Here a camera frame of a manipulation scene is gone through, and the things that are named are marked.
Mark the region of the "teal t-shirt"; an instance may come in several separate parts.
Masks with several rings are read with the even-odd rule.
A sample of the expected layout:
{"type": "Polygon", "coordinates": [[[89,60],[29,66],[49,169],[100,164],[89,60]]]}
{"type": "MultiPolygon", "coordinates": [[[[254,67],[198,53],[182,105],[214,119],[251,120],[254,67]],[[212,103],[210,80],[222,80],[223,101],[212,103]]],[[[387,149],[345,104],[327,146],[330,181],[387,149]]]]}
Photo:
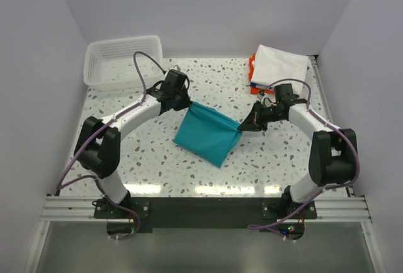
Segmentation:
{"type": "Polygon", "coordinates": [[[239,123],[217,110],[192,103],[173,142],[179,147],[221,167],[227,154],[237,145],[242,132],[239,123]]]}

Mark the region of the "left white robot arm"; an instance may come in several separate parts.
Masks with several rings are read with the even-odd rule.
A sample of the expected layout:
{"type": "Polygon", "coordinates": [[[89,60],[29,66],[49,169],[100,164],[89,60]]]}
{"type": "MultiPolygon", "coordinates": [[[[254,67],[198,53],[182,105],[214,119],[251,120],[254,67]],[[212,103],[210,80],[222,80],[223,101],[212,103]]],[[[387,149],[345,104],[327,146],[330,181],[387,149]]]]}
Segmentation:
{"type": "Polygon", "coordinates": [[[108,210],[117,218],[130,212],[129,192],[118,174],[121,142],[143,123],[163,113],[180,111],[191,105],[190,80],[178,70],[169,70],[165,78],[145,90],[138,100],[104,118],[84,120],[74,150],[74,160],[91,171],[101,192],[110,199],[108,210]]]}

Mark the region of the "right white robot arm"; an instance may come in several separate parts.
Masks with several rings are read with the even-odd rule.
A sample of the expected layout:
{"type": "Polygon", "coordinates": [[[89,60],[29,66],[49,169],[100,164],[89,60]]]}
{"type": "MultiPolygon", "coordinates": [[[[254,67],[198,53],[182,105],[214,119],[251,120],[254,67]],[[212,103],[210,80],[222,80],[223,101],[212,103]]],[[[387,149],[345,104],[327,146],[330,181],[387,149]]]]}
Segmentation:
{"type": "Polygon", "coordinates": [[[288,121],[310,139],[308,173],[282,194],[280,209],[287,218],[295,218],[326,189],[350,186],[360,173],[356,133],[328,122],[309,105],[309,100],[293,92],[290,83],[274,87],[275,102],[267,105],[263,91],[239,131],[266,131],[269,123],[288,121]]]}

